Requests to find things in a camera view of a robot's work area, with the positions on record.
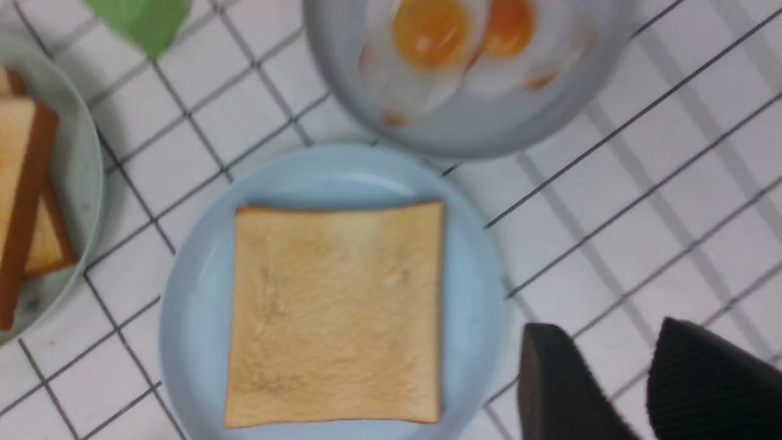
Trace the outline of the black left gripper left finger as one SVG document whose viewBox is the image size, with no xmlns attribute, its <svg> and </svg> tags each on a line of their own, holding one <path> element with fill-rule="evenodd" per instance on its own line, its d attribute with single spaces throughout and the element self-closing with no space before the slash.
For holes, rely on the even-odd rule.
<svg viewBox="0 0 782 440">
<path fill-rule="evenodd" d="M 638 438 L 604 395 L 574 340 L 554 324 L 525 324 L 518 379 L 524 439 Z"/>
</svg>

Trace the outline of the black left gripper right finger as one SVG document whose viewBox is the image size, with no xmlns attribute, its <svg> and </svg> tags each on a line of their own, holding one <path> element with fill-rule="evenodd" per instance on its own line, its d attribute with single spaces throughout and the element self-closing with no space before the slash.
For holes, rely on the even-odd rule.
<svg viewBox="0 0 782 440">
<path fill-rule="evenodd" d="M 779 439 L 781 373 L 686 320 L 663 320 L 647 383 L 659 439 Z"/>
</svg>

